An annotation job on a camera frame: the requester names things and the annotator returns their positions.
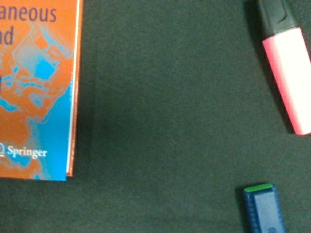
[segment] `dark green fabric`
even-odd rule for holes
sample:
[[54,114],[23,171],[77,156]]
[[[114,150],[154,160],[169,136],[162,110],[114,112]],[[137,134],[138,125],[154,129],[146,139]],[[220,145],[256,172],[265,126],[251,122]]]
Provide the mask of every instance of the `dark green fabric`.
[[[311,48],[311,1],[291,0]],[[0,180],[0,232],[248,233],[273,183],[311,232],[311,138],[292,133],[242,0],[85,0],[74,178]]]

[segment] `book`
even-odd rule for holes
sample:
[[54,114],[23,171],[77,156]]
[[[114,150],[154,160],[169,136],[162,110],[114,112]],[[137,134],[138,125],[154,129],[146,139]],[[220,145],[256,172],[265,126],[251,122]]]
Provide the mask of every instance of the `book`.
[[83,0],[0,3],[0,177],[73,176]]

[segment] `springer logo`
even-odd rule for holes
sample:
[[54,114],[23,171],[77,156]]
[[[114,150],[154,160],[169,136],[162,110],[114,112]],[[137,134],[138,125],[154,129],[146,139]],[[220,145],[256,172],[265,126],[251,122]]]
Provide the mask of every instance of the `springer logo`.
[[271,227],[268,229],[269,233],[276,233],[276,229],[274,227]]
[[[11,155],[11,157],[16,158],[17,155],[19,156],[29,156],[32,159],[38,159],[40,157],[44,158],[47,156],[47,150],[30,150],[26,147],[22,149],[14,148],[13,146],[7,147],[7,154]],[[0,158],[5,157],[5,146],[0,142]]]
[[4,154],[5,154],[5,147],[4,144],[0,142],[0,158],[4,157]]

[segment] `black highlighter cap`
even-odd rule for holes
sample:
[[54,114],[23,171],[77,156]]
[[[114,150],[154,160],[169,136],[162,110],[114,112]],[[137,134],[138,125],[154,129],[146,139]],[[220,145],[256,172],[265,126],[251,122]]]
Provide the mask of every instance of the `black highlighter cap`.
[[264,38],[299,27],[287,0],[257,0]]

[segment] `highlighter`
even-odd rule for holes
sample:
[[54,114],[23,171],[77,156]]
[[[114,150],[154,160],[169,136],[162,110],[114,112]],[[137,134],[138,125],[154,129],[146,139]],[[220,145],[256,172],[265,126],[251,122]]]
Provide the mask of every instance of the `highlighter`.
[[298,21],[286,0],[257,0],[263,46],[297,135],[311,133],[311,62]]
[[271,183],[244,189],[252,233],[285,233],[276,187]]

